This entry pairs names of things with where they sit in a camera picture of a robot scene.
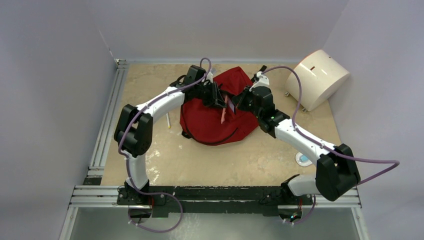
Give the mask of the red backpack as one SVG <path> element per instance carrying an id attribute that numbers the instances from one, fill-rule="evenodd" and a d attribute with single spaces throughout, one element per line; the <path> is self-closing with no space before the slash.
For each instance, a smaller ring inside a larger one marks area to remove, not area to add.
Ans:
<path id="1" fill-rule="evenodd" d="M 225 95 L 239 95 L 245 87 L 253 84 L 240 66 L 213 77 L 212 83 L 217 83 L 223 98 Z M 218 146 L 241 141 L 259 126 L 253 113 L 243 111 L 234 114 L 228 105 L 225 121 L 221 124 L 222 110 L 206 107 L 196 97 L 186 101 L 180 108 L 179 123 L 183 136 L 207 146 Z"/>

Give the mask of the yellow pen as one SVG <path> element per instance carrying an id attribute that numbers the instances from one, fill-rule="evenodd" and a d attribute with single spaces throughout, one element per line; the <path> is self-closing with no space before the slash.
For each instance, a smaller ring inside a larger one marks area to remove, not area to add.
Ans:
<path id="1" fill-rule="evenodd" d="M 172 123 L 171 123 L 170 114 L 168 112 L 166 113 L 166 121 L 167 121 L 167 127 L 170 129 L 172 127 Z"/>

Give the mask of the orange pencil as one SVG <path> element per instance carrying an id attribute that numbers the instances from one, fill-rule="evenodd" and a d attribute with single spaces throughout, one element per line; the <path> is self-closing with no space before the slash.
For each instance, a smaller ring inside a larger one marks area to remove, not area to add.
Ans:
<path id="1" fill-rule="evenodd" d="M 227 105 L 228 105 L 228 96 L 227 95 L 225 95 L 225 97 L 224 97 L 224 103 L 225 103 L 225 107 L 222 109 L 221 119 L 220 119 L 221 124 L 223 124 L 224 121 L 225 121 L 225 114 L 226 114 Z"/>

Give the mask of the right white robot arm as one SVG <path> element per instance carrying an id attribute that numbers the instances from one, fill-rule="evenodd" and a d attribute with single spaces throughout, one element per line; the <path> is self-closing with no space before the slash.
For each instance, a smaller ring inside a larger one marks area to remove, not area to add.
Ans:
<path id="1" fill-rule="evenodd" d="M 275 107 L 268 87 L 246 87 L 231 100 L 238 111 L 253 114 L 263 132 L 290 144 L 315 165 L 315 174 L 298 174 L 282 183 L 280 196 L 284 202 L 292 204 L 303 195 L 321 195 L 334 202 L 360 183 L 351 148 L 326 142 L 293 123 L 292 118 Z"/>

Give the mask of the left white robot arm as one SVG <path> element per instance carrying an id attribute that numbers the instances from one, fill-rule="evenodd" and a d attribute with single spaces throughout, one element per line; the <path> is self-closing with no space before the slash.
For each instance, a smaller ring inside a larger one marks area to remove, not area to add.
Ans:
<path id="1" fill-rule="evenodd" d="M 127 178 L 131 188 L 129 197 L 138 205 L 146 203 L 151 195 L 146 170 L 146 153 L 152 145 L 153 127 L 168 112 L 181 107 L 187 98 L 197 97 L 204 87 L 213 83 L 210 69 L 192 65 L 186 75 L 172 82 L 163 92 L 145 103 L 122 109 L 114 133 L 118 153 L 124 157 Z"/>

